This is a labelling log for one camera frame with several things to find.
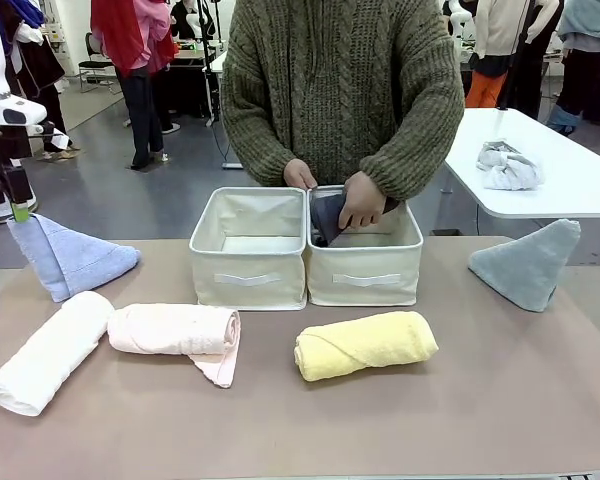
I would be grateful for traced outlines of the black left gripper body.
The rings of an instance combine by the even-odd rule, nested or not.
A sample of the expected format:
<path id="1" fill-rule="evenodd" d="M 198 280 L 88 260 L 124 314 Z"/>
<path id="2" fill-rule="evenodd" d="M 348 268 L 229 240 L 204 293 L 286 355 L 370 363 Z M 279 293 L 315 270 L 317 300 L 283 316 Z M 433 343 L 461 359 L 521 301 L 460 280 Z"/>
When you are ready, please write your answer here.
<path id="1" fill-rule="evenodd" d="M 0 204 L 24 204 L 33 199 L 24 167 L 14 163 L 30 155 L 25 127 L 0 126 Z"/>

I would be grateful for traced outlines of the dark grey towel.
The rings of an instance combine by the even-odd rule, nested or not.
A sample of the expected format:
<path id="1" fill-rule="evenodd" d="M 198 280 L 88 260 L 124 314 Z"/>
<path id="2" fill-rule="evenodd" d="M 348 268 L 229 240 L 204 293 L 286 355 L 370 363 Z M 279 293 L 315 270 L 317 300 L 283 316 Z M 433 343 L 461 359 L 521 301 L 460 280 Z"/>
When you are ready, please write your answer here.
<path id="1" fill-rule="evenodd" d="M 314 235 L 316 246 L 330 246 L 343 232 L 339 218 L 345 203 L 344 193 L 315 197 L 310 201 L 310 219 L 316 231 Z"/>

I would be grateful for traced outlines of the cream fabric storage box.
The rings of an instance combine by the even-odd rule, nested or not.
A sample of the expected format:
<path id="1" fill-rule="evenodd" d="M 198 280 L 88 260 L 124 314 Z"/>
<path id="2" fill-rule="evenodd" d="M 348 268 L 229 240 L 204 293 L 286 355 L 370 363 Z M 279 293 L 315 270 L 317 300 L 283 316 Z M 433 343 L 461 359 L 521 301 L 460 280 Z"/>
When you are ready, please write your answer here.
<path id="1" fill-rule="evenodd" d="M 413 306 L 424 238 L 408 204 L 389 200 L 377 224 L 347 228 L 330 246 L 318 247 L 309 203 L 338 193 L 344 193 L 341 186 L 317 187 L 307 194 L 309 301 L 329 307 Z"/>
<path id="2" fill-rule="evenodd" d="M 198 302 L 243 311 L 303 309 L 306 209 L 307 194 L 296 188 L 215 190 L 189 241 Z"/>

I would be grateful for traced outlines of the person's right forearm olive sleeve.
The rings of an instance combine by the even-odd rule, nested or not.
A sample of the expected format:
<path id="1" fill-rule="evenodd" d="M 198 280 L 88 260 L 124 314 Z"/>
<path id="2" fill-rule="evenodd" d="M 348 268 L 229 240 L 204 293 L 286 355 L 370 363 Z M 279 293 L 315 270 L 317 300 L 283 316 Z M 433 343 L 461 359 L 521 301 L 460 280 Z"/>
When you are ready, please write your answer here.
<path id="1" fill-rule="evenodd" d="M 263 186 L 286 185 L 284 168 L 296 157 L 273 128 L 262 74 L 232 56 L 223 66 L 222 114 L 231 146 L 247 173 Z"/>

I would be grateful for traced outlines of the person's left forearm olive sleeve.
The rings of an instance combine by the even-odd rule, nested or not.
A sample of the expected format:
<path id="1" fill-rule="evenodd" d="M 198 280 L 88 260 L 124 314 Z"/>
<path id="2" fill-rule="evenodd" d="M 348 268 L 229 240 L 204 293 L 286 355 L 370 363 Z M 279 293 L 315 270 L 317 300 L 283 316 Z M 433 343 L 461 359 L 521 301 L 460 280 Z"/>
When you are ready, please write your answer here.
<path id="1" fill-rule="evenodd" d="M 360 171 L 395 200 L 419 194 L 446 159 L 464 114 L 462 90 L 421 92 L 404 104 L 395 134 L 363 158 Z"/>

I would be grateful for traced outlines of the person's right hand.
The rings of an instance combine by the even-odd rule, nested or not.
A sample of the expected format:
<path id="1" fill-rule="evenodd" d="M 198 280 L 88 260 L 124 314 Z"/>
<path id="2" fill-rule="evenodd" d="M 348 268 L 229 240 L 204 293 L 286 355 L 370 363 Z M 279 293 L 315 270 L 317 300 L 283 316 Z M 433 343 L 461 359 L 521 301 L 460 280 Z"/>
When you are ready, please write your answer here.
<path id="1" fill-rule="evenodd" d="M 283 171 L 283 179 L 287 186 L 302 190 L 311 190 L 318 186 L 309 166 L 300 159 L 290 160 Z"/>

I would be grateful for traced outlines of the person's left hand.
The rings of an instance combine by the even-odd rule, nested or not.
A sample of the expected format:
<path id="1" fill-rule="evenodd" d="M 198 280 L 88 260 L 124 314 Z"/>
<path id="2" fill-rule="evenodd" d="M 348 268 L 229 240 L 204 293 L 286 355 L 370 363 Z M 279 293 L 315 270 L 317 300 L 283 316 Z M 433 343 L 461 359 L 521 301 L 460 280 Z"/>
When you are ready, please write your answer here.
<path id="1" fill-rule="evenodd" d="M 344 184 L 345 204 L 339 227 L 361 228 L 377 224 L 383 214 L 386 196 L 364 172 L 352 175 Z"/>

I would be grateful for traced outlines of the light blue triangle towel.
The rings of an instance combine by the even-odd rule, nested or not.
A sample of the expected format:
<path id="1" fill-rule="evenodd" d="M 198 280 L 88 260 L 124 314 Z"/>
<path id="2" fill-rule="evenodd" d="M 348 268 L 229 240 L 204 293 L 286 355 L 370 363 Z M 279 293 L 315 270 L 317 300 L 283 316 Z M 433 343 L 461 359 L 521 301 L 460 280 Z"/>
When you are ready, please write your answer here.
<path id="1" fill-rule="evenodd" d="M 141 259 L 133 247 L 71 230 L 42 215 L 32 214 L 24 222 L 9 220 L 7 226 L 56 303 L 121 277 Z"/>

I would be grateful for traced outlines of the mannequin in dark clothes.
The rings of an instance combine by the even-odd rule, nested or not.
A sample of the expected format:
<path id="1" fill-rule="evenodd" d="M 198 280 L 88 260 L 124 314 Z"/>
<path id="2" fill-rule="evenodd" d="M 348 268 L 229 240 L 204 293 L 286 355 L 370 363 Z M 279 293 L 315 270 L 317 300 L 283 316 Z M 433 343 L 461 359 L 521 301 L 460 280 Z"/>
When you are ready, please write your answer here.
<path id="1" fill-rule="evenodd" d="M 45 107 L 54 135 L 43 140 L 43 158 L 72 159 L 79 148 L 66 135 L 56 83 L 65 72 L 43 34 L 45 16 L 39 0 L 0 0 L 0 35 L 11 77 L 20 93 Z"/>

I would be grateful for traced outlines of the white rolled towel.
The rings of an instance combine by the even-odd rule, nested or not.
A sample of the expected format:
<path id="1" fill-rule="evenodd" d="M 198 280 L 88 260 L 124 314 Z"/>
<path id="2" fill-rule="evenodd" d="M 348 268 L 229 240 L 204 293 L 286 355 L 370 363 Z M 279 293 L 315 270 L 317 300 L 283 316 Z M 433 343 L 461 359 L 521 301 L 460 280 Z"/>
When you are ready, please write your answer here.
<path id="1" fill-rule="evenodd" d="M 40 415 L 97 348 L 114 311 L 109 300 L 93 291 L 65 301 L 0 367 L 0 406 L 22 416 Z"/>

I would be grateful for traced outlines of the black office chair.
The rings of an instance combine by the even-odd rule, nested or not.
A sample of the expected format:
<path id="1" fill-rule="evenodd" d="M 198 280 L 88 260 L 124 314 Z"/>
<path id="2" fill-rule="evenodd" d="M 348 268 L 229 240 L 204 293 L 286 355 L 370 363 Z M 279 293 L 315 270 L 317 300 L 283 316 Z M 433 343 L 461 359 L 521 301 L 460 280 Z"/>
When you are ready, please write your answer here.
<path id="1" fill-rule="evenodd" d="M 113 63 L 108 57 L 94 48 L 91 32 L 85 34 L 87 59 L 78 64 L 80 92 L 87 93 L 98 87 L 106 88 L 112 95 L 121 93 Z"/>

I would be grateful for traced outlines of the person with red scarf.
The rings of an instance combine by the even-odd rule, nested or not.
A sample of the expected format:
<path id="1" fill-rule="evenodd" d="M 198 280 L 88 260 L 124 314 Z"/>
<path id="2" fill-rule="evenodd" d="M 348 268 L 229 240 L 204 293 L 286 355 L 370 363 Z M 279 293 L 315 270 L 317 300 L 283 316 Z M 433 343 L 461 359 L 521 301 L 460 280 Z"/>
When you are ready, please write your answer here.
<path id="1" fill-rule="evenodd" d="M 91 33 L 114 68 L 133 134 L 130 168 L 143 171 L 167 160 L 151 82 L 155 55 L 173 59 L 166 0 L 91 0 Z"/>

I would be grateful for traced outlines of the pink rolled towel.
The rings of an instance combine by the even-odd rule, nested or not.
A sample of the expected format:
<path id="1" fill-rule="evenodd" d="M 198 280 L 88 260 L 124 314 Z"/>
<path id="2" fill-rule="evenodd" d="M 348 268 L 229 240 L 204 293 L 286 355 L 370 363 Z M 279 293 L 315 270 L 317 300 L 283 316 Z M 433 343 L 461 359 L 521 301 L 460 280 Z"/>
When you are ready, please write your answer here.
<path id="1" fill-rule="evenodd" d="M 232 386 L 241 338 L 239 312 L 193 304 L 131 304 L 108 321 L 110 345 L 121 352 L 184 355 L 214 385 Z"/>

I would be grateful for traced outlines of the white background desk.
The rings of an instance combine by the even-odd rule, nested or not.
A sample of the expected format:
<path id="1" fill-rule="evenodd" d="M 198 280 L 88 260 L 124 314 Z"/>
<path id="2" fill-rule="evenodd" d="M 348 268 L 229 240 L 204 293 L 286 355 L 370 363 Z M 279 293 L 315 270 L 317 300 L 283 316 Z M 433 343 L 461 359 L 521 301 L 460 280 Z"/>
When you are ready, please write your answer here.
<path id="1" fill-rule="evenodd" d="M 177 63 L 172 66 L 175 68 L 183 68 L 189 70 L 200 70 L 203 73 L 204 67 L 204 53 L 203 47 L 196 45 L 193 41 L 177 42 L 177 47 L 180 47 L 175 54 L 175 60 Z M 226 59 L 226 48 L 227 43 L 222 40 L 212 40 L 210 42 L 210 55 L 211 55 L 211 71 L 212 77 L 210 80 L 211 94 L 216 107 L 216 121 L 219 120 L 220 116 L 220 83 L 223 74 L 223 64 Z"/>

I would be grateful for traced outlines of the black stand pole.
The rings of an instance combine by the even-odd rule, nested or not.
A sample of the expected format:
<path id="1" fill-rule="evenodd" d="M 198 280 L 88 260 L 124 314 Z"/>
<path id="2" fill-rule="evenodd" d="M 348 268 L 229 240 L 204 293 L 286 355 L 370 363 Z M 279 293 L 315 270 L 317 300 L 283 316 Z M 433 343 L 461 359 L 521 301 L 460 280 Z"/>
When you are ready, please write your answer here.
<path id="1" fill-rule="evenodd" d="M 205 77 L 206 98 L 207 98 L 207 106 L 208 106 L 208 111 L 209 111 L 209 118 L 206 121 L 206 126 L 208 128 L 211 128 L 216 121 L 216 107 L 214 106 L 214 102 L 212 99 L 211 85 L 210 85 L 210 80 L 212 77 L 212 71 L 211 71 L 212 60 L 211 60 L 211 55 L 210 55 L 210 51 L 209 51 L 209 48 L 210 48 L 209 38 L 207 35 L 207 31 L 206 31 L 207 26 L 209 25 L 209 22 L 207 22 L 205 20 L 202 0 L 196 0 L 196 1 L 197 1 L 197 7 L 199 10 L 198 20 L 200 22 L 201 39 L 202 39 L 202 43 L 203 43 L 203 53 L 204 53 L 203 73 L 204 73 L 204 77 Z"/>

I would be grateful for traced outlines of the olive knit sweater torso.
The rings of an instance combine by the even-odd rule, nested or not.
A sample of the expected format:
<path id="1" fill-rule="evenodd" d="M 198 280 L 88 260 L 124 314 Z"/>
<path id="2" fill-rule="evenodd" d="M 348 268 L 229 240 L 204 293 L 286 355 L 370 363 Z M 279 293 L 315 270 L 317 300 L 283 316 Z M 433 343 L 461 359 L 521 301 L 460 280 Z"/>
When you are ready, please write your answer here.
<path id="1" fill-rule="evenodd" d="M 438 0 L 236 0 L 228 56 L 259 69 L 277 137 L 321 185 L 359 172 L 421 92 L 463 91 Z"/>

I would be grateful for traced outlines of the yellow rolled towel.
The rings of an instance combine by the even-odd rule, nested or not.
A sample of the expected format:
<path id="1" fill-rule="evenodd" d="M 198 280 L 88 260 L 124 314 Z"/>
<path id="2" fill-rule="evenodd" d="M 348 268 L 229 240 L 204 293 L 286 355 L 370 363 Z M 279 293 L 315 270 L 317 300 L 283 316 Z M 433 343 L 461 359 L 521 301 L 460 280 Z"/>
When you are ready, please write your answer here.
<path id="1" fill-rule="evenodd" d="M 303 379 L 315 382 L 368 368 L 424 362 L 438 351 L 421 314 L 394 311 L 307 327 L 296 338 L 294 360 Z"/>

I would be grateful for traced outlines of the crumpled light grey cloth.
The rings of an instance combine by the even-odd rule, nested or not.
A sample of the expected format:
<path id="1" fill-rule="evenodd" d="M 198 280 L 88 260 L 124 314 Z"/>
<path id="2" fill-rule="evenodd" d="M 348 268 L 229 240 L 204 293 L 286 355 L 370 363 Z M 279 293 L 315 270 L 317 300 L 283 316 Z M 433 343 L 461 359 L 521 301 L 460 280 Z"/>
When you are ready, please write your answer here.
<path id="1" fill-rule="evenodd" d="M 545 182 L 539 163 L 504 141 L 485 142 L 476 160 L 482 186 L 489 190 L 532 191 Z"/>

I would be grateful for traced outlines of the figure with orange trousers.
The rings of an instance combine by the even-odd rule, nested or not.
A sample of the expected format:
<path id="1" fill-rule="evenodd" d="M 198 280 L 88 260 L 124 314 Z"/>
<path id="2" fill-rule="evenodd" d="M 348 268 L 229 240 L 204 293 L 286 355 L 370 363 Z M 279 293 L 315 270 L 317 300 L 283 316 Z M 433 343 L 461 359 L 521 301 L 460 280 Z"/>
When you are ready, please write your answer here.
<path id="1" fill-rule="evenodd" d="M 536 118 L 543 58 L 564 0 L 478 0 L 468 108 L 494 108 L 509 86 L 507 106 Z"/>

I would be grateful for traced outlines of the grey-green plush towel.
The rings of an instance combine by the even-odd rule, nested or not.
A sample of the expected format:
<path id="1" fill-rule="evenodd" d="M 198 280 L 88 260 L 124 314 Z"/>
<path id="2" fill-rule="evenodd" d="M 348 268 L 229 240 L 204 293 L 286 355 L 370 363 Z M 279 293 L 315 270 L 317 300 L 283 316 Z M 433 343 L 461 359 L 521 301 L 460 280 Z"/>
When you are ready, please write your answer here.
<path id="1" fill-rule="evenodd" d="M 514 305 L 541 313 L 580 237 L 579 222 L 559 219 L 517 240 L 474 252 L 468 269 Z"/>

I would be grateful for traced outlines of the white side table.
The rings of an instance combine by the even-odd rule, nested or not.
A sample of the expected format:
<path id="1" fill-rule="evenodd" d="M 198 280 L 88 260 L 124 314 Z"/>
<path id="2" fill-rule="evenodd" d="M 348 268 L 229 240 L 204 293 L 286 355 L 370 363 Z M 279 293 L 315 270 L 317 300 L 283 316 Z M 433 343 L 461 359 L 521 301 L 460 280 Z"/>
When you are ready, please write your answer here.
<path id="1" fill-rule="evenodd" d="M 483 144 L 497 140 L 536 162 L 544 183 L 529 191 L 485 188 L 476 162 Z M 434 227 L 518 237 L 561 218 L 600 228 L 600 155 L 516 110 L 467 109 L 446 159 Z"/>

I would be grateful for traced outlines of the figure with blue-grey shawl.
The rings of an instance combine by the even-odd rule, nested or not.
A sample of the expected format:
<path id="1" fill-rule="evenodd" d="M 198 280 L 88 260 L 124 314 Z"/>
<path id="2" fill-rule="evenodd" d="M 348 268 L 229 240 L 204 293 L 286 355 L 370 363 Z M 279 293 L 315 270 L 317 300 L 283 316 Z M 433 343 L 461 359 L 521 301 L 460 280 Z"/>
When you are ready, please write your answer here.
<path id="1" fill-rule="evenodd" d="M 568 137 L 577 129 L 600 79 L 600 0 L 565 0 L 558 37 L 563 84 L 546 126 Z"/>

